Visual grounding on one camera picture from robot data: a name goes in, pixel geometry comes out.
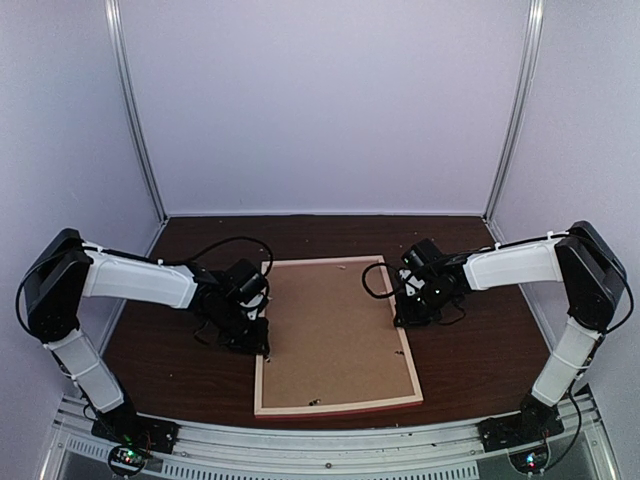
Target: white wall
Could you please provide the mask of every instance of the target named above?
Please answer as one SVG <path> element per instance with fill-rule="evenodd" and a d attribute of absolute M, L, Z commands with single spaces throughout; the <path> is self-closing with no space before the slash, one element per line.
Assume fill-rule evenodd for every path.
<path fill-rule="evenodd" d="M 528 2 L 121 10 L 169 213 L 484 211 Z"/>
<path fill-rule="evenodd" d="M 63 227 L 143 252 L 157 223 L 136 164 L 102 2 L 0 4 L 0 478 L 35 478 L 66 380 L 18 326 L 15 289 Z M 112 301 L 82 322 L 97 341 Z"/>
<path fill-rule="evenodd" d="M 640 296 L 640 5 L 547 2 L 532 95 L 497 224 L 507 239 L 590 220 Z M 559 337 L 561 285 L 537 302 Z M 620 313 L 626 313 L 626 301 Z M 640 316 L 611 334 L 589 372 L 624 478 L 640 472 Z"/>

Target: white arm segment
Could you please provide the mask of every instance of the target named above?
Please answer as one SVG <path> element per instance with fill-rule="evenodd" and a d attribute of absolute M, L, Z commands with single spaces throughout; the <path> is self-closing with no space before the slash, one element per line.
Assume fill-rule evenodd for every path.
<path fill-rule="evenodd" d="M 556 405 L 573 379 L 584 370 L 598 338 L 600 333 L 582 327 L 569 317 L 562 338 L 551 352 L 531 394 L 546 405 Z"/>
<path fill-rule="evenodd" d="M 196 291 L 193 273 L 186 266 L 168 267 L 100 251 L 85 253 L 93 264 L 82 291 L 84 297 L 127 298 L 187 308 Z"/>
<path fill-rule="evenodd" d="M 554 238 L 515 247 L 476 253 L 464 264 L 464 273 L 472 290 L 487 290 L 516 283 L 562 282 Z"/>
<path fill-rule="evenodd" d="M 73 330 L 62 340 L 45 344 L 44 348 L 60 359 L 71 380 L 100 412 L 106 413 L 124 402 L 120 385 L 82 329 Z"/>

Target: wooden frame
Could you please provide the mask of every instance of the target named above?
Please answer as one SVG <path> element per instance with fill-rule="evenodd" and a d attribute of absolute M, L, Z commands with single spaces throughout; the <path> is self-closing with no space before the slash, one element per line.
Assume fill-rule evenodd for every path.
<path fill-rule="evenodd" d="M 284 260 L 274 262 L 274 268 L 283 266 L 300 266 L 300 265 L 319 265 L 319 264 L 337 264 L 343 265 L 354 262 L 369 262 L 369 263 L 383 263 L 384 257 L 382 255 L 363 256 L 363 257 L 342 257 L 342 258 L 321 258 L 311 260 Z M 262 271 L 266 269 L 267 263 L 263 263 Z M 389 273 L 386 267 L 380 268 L 382 279 L 387 292 L 390 292 L 393 287 L 389 278 Z M 389 298 L 389 304 L 391 307 L 392 318 L 395 317 L 396 306 L 395 299 Z M 262 355 L 256 356 L 256 375 L 255 375 L 255 394 L 254 394 L 254 414 L 256 417 L 300 417 L 300 416 L 318 416 L 318 415 L 337 415 L 348 413 L 361 413 L 365 411 L 385 410 L 394 407 L 403 407 L 411 405 L 419 405 L 423 401 L 422 390 L 420 388 L 420 381 L 418 380 L 418 374 L 411 355 L 411 349 L 407 340 L 407 335 L 403 328 L 396 328 L 402 350 L 404 352 L 404 359 L 406 361 L 406 367 L 411 379 L 411 385 L 413 387 L 413 394 L 409 396 L 389 398 L 383 400 L 372 400 L 364 402 L 354 402 L 348 404 L 333 404 L 333 405 L 314 405 L 314 406 L 301 406 L 301 407 L 287 407 L 287 408 L 264 408 L 263 403 L 263 379 L 264 379 L 264 362 L 265 359 Z"/>

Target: metal corner post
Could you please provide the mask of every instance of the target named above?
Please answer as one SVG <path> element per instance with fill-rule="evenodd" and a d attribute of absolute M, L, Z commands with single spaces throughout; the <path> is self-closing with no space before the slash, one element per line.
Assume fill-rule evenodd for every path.
<path fill-rule="evenodd" d="M 142 125 L 140 124 L 140 116 L 136 105 L 135 95 L 133 93 L 133 84 L 131 82 L 129 62 L 127 60 L 122 21 L 120 19 L 120 4 L 118 0 L 105 0 L 105 7 L 107 13 L 107 25 L 109 27 L 111 42 L 113 43 L 116 63 L 118 64 L 118 73 L 120 75 L 122 94 L 124 96 L 124 102 L 127 109 L 127 119 L 129 129 L 131 130 L 131 137 L 133 139 L 138 162 L 140 163 L 140 168 L 142 170 L 142 176 L 147 186 L 147 190 L 151 195 L 151 201 L 153 202 L 156 215 L 159 222 L 164 223 L 167 221 L 168 217 L 162 203 L 162 198 L 160 197 L 158 183 L 156 182 L 156 178 L 153 174 L 153 168 L 147 151 L 147 144 L 145 143 L 144 135 L 142 133 Z"/>
<path fill-rule="evenodd" d="M 511 118 L 507 128 L 507 134 L 500 154 L 500 163 L 493 182 L 493 188 L 489 196 L 489 202 L 485 210 L 484 218 L 488 223 L 493 221 L 496 208 L 509 173 L 511 161 L 516 149 L 518 135 L 522 127 L 524 109 L 529 97 L 529 90 L 536 68 L 538 50 L 540 49 L 540 39 L 542 36 L 542 20 L 545 0 L 531 0 L 529 6 L 529 21 L 524 39 L 524 49 L 522 51 L 522 62 L 520 64 L 520 75 L 516 95 L 511 109 Z"/>

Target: cork board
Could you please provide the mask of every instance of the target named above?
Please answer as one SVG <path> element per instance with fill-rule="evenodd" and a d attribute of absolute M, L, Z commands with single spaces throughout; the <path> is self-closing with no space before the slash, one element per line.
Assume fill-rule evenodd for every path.
<path fill-rule="evenodd" d="M 271 355 L 256 358 L 256 417 L 362 412 L 422 403 L 393 298 L 362 288 L 382 256 L 274 262 L 266 308 Z M 390 291 L 386 268 L 367 277 Z"/>

